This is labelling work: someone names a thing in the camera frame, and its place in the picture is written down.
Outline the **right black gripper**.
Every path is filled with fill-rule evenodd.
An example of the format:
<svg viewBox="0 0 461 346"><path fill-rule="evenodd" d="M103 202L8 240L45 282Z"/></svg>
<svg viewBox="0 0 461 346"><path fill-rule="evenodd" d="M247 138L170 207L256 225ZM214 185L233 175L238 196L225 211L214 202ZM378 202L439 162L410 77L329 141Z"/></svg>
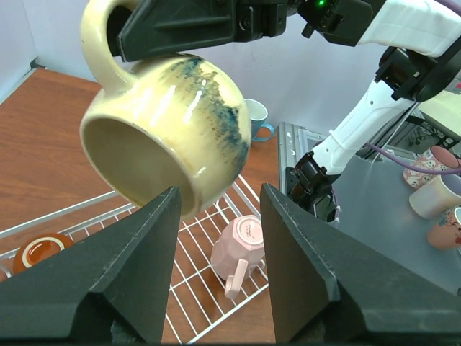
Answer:
<svg viewBox="0 0 461 346"><path fill-rule="evenodd" d="M139 1L117 6L117 55L124 62L276 37L299 1Z"/></svg>

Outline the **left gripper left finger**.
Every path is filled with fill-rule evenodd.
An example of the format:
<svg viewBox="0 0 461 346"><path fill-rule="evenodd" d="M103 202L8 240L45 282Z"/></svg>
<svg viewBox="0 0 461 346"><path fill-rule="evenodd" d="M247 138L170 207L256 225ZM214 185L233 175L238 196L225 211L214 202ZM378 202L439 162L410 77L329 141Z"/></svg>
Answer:
<svg viewBox="0 0 461 346"><path fill-rule="evenodd" d="M161 341L181 198L170 187L132 215L1 284L1 343Z"/></svg>

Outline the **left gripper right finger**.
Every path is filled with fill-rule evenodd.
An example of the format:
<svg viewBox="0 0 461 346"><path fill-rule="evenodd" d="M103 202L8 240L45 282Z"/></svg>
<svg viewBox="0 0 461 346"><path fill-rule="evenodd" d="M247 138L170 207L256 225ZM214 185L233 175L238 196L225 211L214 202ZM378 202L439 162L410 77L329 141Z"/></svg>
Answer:
<svg viewBox="0 0 461 346"><path fill-rule="evenodd" d="M460 298L263 184L261 222L278 342L456 345Z"/></svg>

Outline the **brown orange glazed mug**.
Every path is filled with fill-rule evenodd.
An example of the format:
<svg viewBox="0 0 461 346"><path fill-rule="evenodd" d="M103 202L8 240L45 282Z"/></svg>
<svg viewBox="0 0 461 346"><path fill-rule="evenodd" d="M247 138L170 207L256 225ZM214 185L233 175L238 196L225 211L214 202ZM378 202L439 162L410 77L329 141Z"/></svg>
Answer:
<svg viewBox="0 0 461 346"><path fill-rule="evenodd" d="M63 234L48 233L35 236L24 243L15 254L13 272L19 274L72 245L74 241Z"/></svg>

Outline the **pink faceted mug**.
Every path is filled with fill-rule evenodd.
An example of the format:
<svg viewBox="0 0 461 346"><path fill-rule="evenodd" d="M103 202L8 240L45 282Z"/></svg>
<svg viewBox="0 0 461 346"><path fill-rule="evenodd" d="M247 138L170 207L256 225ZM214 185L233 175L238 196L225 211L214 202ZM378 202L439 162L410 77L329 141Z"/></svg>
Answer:
<svg viewBox="0 0 461 346"><path fill-rule="evenodd" d="M225 281L225 297L234 299L243 281L265 255L261 221L255 215L233 219L213 245L211 267Z"/></svg>

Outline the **cream round ceramic mug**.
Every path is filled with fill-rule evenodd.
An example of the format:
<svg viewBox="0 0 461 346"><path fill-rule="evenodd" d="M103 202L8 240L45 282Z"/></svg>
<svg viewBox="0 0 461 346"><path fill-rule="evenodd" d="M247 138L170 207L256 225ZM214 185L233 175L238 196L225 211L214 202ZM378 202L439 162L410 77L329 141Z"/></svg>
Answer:
<svg viewBox="0 0 461 346"><path fill-rule="evenodd" d="M241 173L251 146L249 111L233 80L198 56L121 68L109 50L109 16L136 6L90 1L84 10L81 49L101 89L81 120L81 145L99 176L134 205L177 186L187 220Z"/></svg>

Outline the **blue mug white interior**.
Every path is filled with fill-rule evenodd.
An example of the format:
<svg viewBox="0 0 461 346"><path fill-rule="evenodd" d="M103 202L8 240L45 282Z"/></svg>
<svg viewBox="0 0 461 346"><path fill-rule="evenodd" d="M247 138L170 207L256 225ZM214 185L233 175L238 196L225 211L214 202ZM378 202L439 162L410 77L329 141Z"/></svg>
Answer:
<svg viewBox="0 0 461 346"><path fill-rule="evenodd" d="M249 111L249 117L251 119L251 139L256 142L269 141L274 137L275 130L269 124L266 123L268 117L267 108L254 99L245 99L246 106ZM266 138L260 138L257 133L262 129L266 128L269 131L269 136Z"/></svg>

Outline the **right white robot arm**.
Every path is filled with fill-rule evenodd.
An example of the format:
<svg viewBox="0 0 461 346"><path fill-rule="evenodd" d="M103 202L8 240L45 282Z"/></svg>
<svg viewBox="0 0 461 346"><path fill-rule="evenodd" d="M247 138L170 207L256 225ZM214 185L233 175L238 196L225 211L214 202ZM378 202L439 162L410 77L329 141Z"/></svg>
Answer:
<svg viewBox="0 0 461 346"><path fill-rule="evenodd" d="M109 16L109 49L133 62L281 35L294 14L302 34L385 47L364 96L294 169L289 198L307 212L333 195L353 155L399 112L436 96L460 70L460 5L453 1L135 1Z"/></svg>

